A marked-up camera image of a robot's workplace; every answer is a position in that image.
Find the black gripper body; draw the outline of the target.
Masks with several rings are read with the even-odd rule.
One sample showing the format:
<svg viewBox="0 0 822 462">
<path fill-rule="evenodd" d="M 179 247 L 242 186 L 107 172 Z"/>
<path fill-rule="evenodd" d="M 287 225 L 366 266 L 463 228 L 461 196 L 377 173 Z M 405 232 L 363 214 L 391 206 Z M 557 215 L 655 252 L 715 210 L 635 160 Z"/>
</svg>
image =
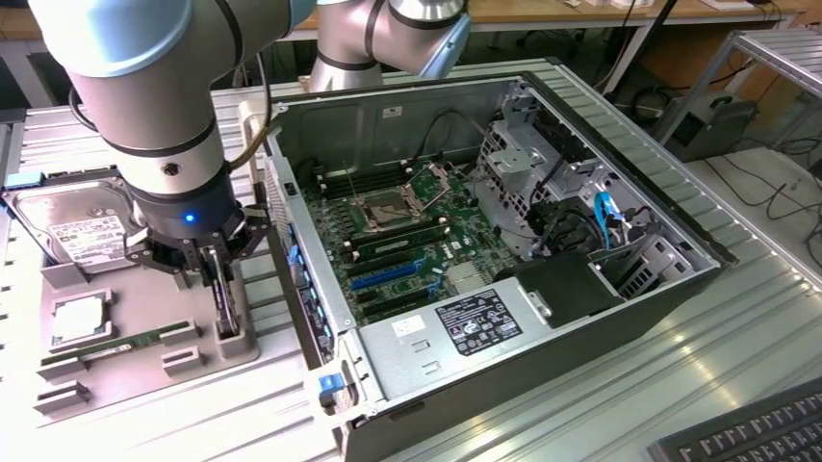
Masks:
<svg viewBox="0 0 822 462">
<path fill-rule="evenodd" d="M 158 194 L 128 188 L 148 227 L 167 238 L 199 239 L 219 231 L 230 234 L 243 221 L 227 167 L 188 192 Z"/>
</svg>

